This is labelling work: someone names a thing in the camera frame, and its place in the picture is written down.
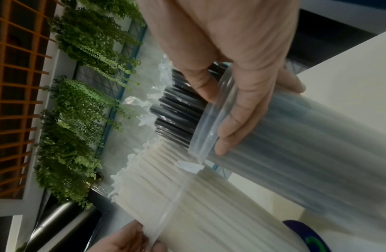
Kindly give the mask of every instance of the hand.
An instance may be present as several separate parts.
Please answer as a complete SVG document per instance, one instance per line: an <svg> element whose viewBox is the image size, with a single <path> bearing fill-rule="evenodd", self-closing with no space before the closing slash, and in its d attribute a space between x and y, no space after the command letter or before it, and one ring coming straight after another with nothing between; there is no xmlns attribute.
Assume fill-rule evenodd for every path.
<svg viewBox="0 0 386 252"><path fill-rule="evenodd" d="M148 238L143 235L143 225L134 220L116 233L101 239L88 252L142 252ZM152 252L167 252L160 242L154 244Z"/></svg>
<svg viewBox="0 0 386 252"><path fill-rule="evenodd" d="M297 26L299 0L137 0L150 31L192 87L213 102L214 61L233 62L238 87L230 115L218 129L215 151L238 144L267 111L275 83L302 93L283 68Z"/></svg>

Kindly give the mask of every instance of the bundle of straws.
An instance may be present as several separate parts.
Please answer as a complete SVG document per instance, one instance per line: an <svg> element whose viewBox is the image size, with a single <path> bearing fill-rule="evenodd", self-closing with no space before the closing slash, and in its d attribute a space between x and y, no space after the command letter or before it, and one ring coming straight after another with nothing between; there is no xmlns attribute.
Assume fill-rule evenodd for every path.
<svg viewBox="0 0 386 252"><path fill-rule="evenodd" d="M307 252L297 234L205 167L197 175L178 168L192 162L185 149L154 139L113 176L113 201L174 252Z"/></svg>
<svg viewBox="0 0 386 252"><path fill-rule="evenodd" d="M150 109L157 134L193 155L208 148L219 117L231 110L225 99L236 96L231 69L213 64L210 72L226 97L217 104L173 69L173 86ZM386 136L310 99L276 88L267 115L241 144L223 157L209 149L211 162L349 231L386 233Z"/></svg>

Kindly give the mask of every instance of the plastic packaging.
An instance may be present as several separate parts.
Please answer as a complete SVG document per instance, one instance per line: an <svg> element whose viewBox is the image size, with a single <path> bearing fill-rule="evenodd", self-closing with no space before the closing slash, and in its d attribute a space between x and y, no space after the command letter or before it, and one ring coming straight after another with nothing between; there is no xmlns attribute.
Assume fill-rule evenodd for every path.
<svg viewBox="0 0 386 252"><path fill-rule="evenodd" d="M301 238L218 173L177 167L185 149L155 139L112 176L113 201L143 224L151 249L174 252L308 252Z"/></svg>
<svg viewBox="0 0 386 252"><path fill-rule="evenodd" d="M210 160L351 232L386 234L386 136L304 96L275 89L267 115L227 155L214 153L217 129L237 88L231 67L207 105L189 153Z"/></svg>

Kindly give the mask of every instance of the orange grid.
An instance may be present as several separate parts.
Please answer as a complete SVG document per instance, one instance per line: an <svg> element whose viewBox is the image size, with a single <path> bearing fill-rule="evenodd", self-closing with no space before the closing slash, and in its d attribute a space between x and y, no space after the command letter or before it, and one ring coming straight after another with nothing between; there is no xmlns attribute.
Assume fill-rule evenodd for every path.
<svg viewBox="0 0 386 252"><path fill-rule="evenodd" d="M19 0L2 0L2 8L1 8L1 17L0 17L0 126L2 120L21 120L20 127L17 126L17 129L15 128L3 128L1 126L0 129L0 139L2 142L0 142L0 150L1 151L7 151L6 148L17 148L17 154L11 154L8 156L3 156L1 154L0 156L0 198L19 198L20 193L23 192L25 181L27 177L27 169L29 166L29 157L32 152L27 152L27 146L29 144L34 144L34 139L28 139L30 132L37 131L38 129L36 127L30 127L31 120L33 118L39 118L39 115L31 115L30 106L35 106L39 104L43 104L42 101L36 101L36 93L32 95L32 91L43 89L43 87L40 86L34 86L36 83L34 83L34 77L36 74L49 74L46 71L42 71L42 69L35 69L35 64L37 62L37 57L41 56L47 59L52 59L51 56L41 54L39 53L39 40L40 39L46 39L48 41L55 42L53 39L46 37L42 35L42 25L44 22L47 22L49 18L45 15L45 9L47 2L49 0L40 0L38 10L35 10L34 8L20 2ZM57 0L50 0L55 2L56 4L60 4ZM25 10L31 11L35 14L35 20L34 20L34 29L30 30L23 26L20 26L18 24L15 24L10 21L10 15L12 13L12 6L13 5L20 5ZM18 45L14 45L11 42L7 40L8 37L8 30L11 27L17 27L18 29L21 29L23 31L27 31L29 34L32 35L32 43L31 48L26 49L23 47L20 47ZM14 64L8 64L6 63L6 48L14 48L19 51L27 52L29 54L29 63L28 67L18 66ZM10 69L19 69L26 71L26 81L25 84L18 84L18 83L9 83L4 82L5 81L5 68ZM3 86L6 87L14 87L14 88L23 88L23 95L24 100L6 100L2 99L2 90ZM1 115L1 105L2 104L18 104L22 106L22 115ZM9 138L11 135L17 135L18 140L6 140L6 137ZM5 166L6 162L10 162L10 166ZM11 176L7 176L6 179L3 179L4 174L11 173Z"/></svg>

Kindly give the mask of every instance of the white table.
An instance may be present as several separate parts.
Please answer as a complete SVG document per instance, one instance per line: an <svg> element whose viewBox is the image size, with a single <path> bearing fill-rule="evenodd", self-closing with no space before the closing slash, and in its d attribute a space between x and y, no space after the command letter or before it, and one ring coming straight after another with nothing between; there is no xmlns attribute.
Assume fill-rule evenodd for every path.
<svg viewBox="0 0 386 252"><path fill-rule="evenodd" d="M307 86L305 96L386 133L386 32L306 70L299 78ZM306 223L333 252L386 252L385 243L345 234L237 174L229 181L280 220Z"/></svg>

